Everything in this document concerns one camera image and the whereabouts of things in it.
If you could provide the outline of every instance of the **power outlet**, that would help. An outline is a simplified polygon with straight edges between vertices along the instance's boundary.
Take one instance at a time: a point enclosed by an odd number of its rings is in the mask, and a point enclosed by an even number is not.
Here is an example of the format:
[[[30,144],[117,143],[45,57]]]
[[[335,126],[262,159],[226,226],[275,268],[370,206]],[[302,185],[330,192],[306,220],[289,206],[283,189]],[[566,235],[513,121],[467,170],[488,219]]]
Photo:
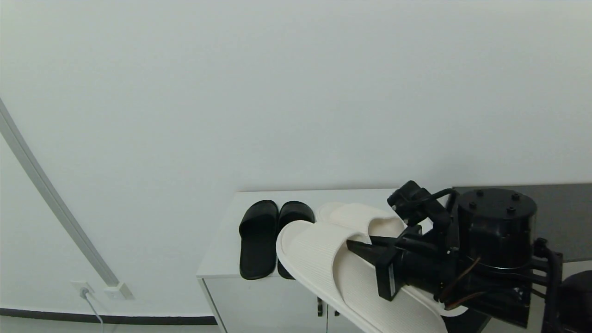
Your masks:
[[[112,300],[134,299],[130,289],[123,282],[119,282],[117,287],[107,287],[103,289],[103,291],[105,292],[105,295]]]
[[[82,288],[88,289],[88,292],[90,292],[91,294],[95,292],[90,287],[90,285],[88,284],[88,282],[86,282],[86,281],[83,281],[83,280],[72,280],[72,281],[70,281],[70,283],[72,284],[72,286],[74,288],[76,288],[76,291],[77,292],[80,292],[80,289],[82,289]]]

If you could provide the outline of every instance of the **white power cord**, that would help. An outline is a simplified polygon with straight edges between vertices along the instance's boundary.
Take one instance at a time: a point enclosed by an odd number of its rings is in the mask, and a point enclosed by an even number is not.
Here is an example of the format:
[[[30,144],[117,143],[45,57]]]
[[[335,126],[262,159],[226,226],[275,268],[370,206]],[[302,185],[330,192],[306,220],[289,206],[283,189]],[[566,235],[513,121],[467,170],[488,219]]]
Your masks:
[[[88,303],[88,305],[91,306],[92,311],[95,313],[95,316],[99,319],[99,321],[101,322],[101,333],[103,333],[103,319],[101,318],[101,316],[99,316],[99,314],[96,312],[95,307],[92,305],[91,301],[88,300],[88,297],[86,296],[86,294],[88,294],[88,289],[87,288],[81,288],[80,289],[80,297],[84,298],[84,300]]]

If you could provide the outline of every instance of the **cabinet top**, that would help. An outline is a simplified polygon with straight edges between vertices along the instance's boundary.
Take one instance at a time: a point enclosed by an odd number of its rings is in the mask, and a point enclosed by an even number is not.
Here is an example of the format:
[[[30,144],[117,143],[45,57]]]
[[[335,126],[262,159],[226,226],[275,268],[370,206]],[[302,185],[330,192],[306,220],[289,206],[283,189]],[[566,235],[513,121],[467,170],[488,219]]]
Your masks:
[[[255,202],[264,199],[275,201],[278,207],[291,200],[309,205],[314,212],[325,203],[363,203],[390,211],[387,198],[392,188],[379,190],[316,190],[316,191],[273,191],[236,193],[210,243],[204,259],[197,270],[198,278],[240,277],[240,235],[239,224],[246,210]],[[277,267],[270,276],[279,276]]]

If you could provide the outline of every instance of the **white slipper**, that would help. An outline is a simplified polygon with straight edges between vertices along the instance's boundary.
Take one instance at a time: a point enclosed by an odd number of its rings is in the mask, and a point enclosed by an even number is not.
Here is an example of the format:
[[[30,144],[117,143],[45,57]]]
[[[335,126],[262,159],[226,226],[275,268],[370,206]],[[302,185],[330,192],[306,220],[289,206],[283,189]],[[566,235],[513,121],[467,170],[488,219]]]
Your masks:
[[[276,251],[288,272],[366,333],[446,333],[437,311],[407,293],[392,302],[378,296],[374,268],[345,242],[368,236],[334,223],[294,221],[278,236]]]
[[[385,212],[360,203],[326,203],[318,209],[316,216],[317,223],[334,223],[356,230],[365,236],[398,237],[406,227],[395,212]],[[359,237],[354,240],[369,243],[369,238],[368,241],[365,241],[364,238],[359,239]],[[464,306],[444,310],[444,304],[436,302],[432,294],[412,286],[404,286],[401,290],[426,306],[436,309],[442,316],[459,316],[467,310]]]

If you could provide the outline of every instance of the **cabinet handle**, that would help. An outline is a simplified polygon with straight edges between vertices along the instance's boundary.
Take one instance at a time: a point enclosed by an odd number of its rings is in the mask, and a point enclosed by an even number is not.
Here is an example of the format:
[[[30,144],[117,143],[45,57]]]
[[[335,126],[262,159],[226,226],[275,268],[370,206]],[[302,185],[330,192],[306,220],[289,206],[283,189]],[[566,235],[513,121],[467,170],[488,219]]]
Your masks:
[[[317,297],[317,316],[323,316],[323,300]]]

